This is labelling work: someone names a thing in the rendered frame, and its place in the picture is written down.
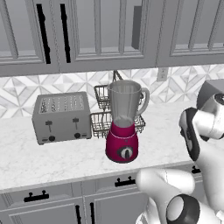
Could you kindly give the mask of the magenta blender with clear jar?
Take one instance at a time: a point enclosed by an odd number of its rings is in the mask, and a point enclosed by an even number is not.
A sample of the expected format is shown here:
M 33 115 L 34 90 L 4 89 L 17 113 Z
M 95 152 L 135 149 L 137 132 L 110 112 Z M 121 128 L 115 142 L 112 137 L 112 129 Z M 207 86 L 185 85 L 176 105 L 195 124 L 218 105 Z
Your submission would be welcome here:
M 135 118 L 148 107 L 150 91 L 133 80 L 108 85 L 112 123 L 106 138 L 106 155 L 116 163 L 129 163 L 138 156 Z

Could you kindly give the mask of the grey base cupboard door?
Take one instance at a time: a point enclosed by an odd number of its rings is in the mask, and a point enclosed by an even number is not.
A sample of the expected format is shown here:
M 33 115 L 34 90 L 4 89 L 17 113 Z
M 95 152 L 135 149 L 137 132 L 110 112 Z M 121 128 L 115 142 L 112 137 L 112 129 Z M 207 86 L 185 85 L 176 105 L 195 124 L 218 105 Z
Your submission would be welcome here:
M 94 202 L 95 224 L 136 224 L 148 198 L 141 192 L 133 192 L 110 197 L 87 197 L 84 200 L 87 224 L 92 224 L 91 202 Z
M 0 221 L 2 224 L 78 224 L 76 205 L 80 206 L 81 224 L 86 224 L 82 198 L 3 210 L 0 212 Z

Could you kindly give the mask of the grey wall cupboard door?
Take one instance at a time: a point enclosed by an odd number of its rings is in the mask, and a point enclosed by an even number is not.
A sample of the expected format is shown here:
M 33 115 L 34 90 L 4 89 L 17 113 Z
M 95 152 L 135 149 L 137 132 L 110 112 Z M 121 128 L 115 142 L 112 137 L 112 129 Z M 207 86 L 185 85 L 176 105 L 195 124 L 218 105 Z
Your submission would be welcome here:
M 36 4 L 42 4 L 51 63 L 46 63 Z M 51 0 L 0 0 L 0 77 L 56 74 Z
M 60 4 L 66 5 L 71 63 L 67 63 Z M 142 7 L 139 49 L 131 46 L 134 7 Z M 157 25 L 152 0 L 58 0 L 55 20 L 60 71 L 93 72 L 156 65 Z
M 224 64 L 224 0 L 165 0 L 158 67 Z

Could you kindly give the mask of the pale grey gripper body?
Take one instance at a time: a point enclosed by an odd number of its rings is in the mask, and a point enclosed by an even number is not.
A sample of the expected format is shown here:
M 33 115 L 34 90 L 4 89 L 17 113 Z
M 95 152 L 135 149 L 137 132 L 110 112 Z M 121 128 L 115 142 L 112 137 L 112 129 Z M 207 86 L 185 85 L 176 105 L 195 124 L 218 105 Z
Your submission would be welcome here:
M 197 97 L 197 108 L 201 109 L 204 103 L 214 94 L 224 94 L 224 79 L 218 80 L 206 80 L 198 93 Z

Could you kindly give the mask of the white wall socket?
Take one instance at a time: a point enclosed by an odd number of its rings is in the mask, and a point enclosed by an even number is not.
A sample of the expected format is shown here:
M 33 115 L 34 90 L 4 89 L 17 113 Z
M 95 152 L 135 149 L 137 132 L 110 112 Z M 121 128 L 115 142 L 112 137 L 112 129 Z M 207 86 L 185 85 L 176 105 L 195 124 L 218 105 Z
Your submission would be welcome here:
M 157 72 L 157 81 L 166 81 L 168 75 L 168 67 L 160 67 Z

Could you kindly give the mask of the grey four-slot toaster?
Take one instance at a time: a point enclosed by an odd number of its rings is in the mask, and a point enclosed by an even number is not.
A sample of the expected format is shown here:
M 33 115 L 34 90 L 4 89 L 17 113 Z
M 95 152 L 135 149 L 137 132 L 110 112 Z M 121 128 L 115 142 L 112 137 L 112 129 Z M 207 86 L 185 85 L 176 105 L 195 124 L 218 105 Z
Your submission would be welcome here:
M 92 130 L 87 93 L 39 95 L 32 124 L 39 145 L 90 139 Z

